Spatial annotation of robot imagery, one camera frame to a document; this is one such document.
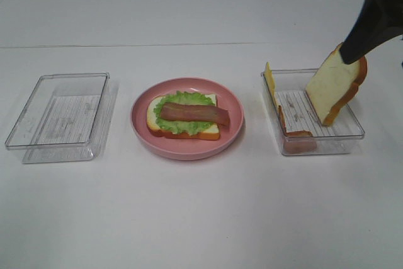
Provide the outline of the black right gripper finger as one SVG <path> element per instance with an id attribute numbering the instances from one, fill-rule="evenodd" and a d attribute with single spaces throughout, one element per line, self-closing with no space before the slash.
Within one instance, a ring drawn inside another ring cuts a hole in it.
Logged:
<path id="1" fill-rule="evenodd" d="M 402 0 L 365 0 L 360 15 L 340 47 L 351 64 L 384 42 L 402 34 Z"/>

